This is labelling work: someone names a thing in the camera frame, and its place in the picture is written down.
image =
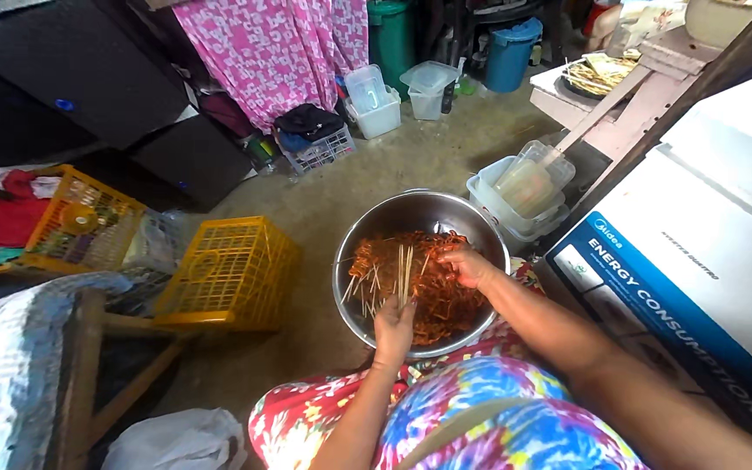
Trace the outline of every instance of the wooden table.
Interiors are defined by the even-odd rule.
[[[632,74],[637,78],[642,76],[642,82],[630,101],[623,101],[609,111],[598,108],[600,101],[584,98],[564,87],[561,74],[566,66],[530,78],[533,85],[530,101],[566,128],[573,129],[586,119],[597,121],[584,134],[583,140],[605,154],[611,164],[582,198],[628,155],[663,113],[698,79],[705,66],[721,53],[720,49],[689,37],[684,27],[651,37],[639,49],[642,56]],[[628,91],[618,85],[609,95],[627,94]]]

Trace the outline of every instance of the white plastic bag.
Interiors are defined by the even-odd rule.
[[[239,470],[247,457],[231,413],[195,408],[133,424],[112,443],[102,470]]]

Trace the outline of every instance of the midea logo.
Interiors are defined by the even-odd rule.
[[[614,236],[614,234],[611,233],[611,231],[608,229],[608,222],[605,222],[604,220],[600,218],[596,219],[595,221],[593,221],[593,228],[600,230],[602,233],[604,233],[605,237],[609,241],[611,241],[611,243],[613,243],[615,247],[622,248],[622,243],[619,240],[617,240],[617,237]]]

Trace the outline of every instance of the stainless steel bowl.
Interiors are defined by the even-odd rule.
[[[359,302],[341,303],[341,297],[350,282],[348,271],[353,265],[351,258],[362,238],[388,236],[395,232],[423,230],[428,233],[454,230],[465,235],[472,247],[497,268],[510,273],[510,254],[507,245],[495,227],[468,201],[452,194],[428,190],[409,190],[382,201],[370,209],[347,230],[347,235],[335,253],[332,265],[332,294],[344,323],[362,341],[376,347],[373,335],[373,319],[362,315]],[[408,357],[436,357],[469,344],[495,319],[495,310],[486,305],[475,317],[472,329],[455,332],[429,346],[412,346]]]

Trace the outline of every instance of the blue trash bin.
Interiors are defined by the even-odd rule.
[[[492,48],[486,62],[486,88],[496,93],[517,90],[539,36],[541,21],[534,17],[517,26],[493,31]]]

